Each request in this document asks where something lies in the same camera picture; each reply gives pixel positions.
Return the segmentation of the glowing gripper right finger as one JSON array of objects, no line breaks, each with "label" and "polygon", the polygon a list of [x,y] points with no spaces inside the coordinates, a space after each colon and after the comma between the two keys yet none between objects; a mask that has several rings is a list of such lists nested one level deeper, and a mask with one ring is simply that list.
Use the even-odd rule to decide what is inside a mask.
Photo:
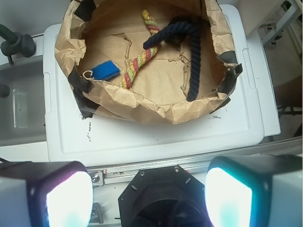
[{"label": "glowing gripper right finger", "polygon": [[205,203],[215,227],[301,227],[303,159],[217,156],[205,177]]}]

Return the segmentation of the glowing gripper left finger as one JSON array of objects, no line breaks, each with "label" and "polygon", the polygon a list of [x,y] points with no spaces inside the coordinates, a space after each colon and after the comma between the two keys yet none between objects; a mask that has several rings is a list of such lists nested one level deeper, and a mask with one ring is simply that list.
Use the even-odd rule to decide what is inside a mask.
[{"label": "glowing gripper left finger", "polygon": [[92,206],[92,180],[81,162],[0,165],[2,227],[86,227]]}]

